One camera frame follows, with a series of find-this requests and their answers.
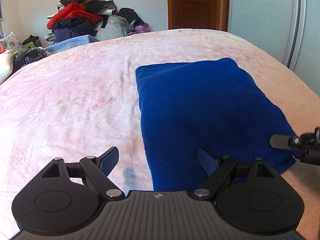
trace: sliding door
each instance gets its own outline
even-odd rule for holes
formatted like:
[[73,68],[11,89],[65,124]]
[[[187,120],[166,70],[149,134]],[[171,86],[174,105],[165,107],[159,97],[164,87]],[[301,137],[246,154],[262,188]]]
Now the sliding door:
[[229,32],[289,65],[299,0],[230,0]]
[[320,0],[306,1],[300,51],[296,63],[292,62],[290,69],[320,96]]

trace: floral pillow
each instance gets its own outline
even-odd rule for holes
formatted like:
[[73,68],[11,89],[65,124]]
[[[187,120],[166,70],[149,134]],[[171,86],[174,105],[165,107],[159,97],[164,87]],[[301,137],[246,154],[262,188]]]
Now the floral pillow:
[[23,47],[22,43],[18,40],[18,38],[11,32],[7,37],[0,40],[0,44],[5,50],[12,49],[13,52],[20,51],[24,52],[26,49]]

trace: door frame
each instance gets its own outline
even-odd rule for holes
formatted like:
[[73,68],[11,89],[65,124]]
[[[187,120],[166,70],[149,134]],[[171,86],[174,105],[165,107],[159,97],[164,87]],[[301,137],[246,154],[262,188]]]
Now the door frame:
[[[227,31],[229,18],[229,0],[217,2],[217,25],[216,30]],[[168,0],[168,28],[172,29],[172,0]]]

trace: blue towel on pile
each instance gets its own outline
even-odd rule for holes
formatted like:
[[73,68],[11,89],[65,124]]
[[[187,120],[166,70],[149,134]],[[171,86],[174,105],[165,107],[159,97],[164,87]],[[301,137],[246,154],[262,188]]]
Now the blue towel on pile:
[[239,162],[262,157],[279,173],[294,164],[297,152],[269,146],[275,133],[294,135],[284,114],[232,59],[142,66],[136,80],[154,190],[199,186],[201,146]]
[[83,35],[83,36],[74,37],[74,38],[59,42],[57,44],[51,45],[49,47],[46,47],[45,50],[52,54],[56,54],[58,52],[65,51],[67,49],[72,49],[78,46],[82,46],[85,44],[98,42],[98,41],[99,41],[98,39],[96,39],[91,35]]

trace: pink bedsheet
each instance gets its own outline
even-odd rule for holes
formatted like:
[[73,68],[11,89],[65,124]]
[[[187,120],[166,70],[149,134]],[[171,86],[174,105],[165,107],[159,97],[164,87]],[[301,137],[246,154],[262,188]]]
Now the pink bedsheet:
[[[109,178],[122,190],[152,190],[134,70],[140,65],[234,59],[284,112],[297,134],[320,125],[320,98],[249,42],[211,30],[170,30],[91,43],[27,65],[0,86],[0,240],[18,227],[14,196],[52,158],[77,162],[120,152]],[[320,169],[297,163],[284,178],[305,202],[298,231],[319,239]]]

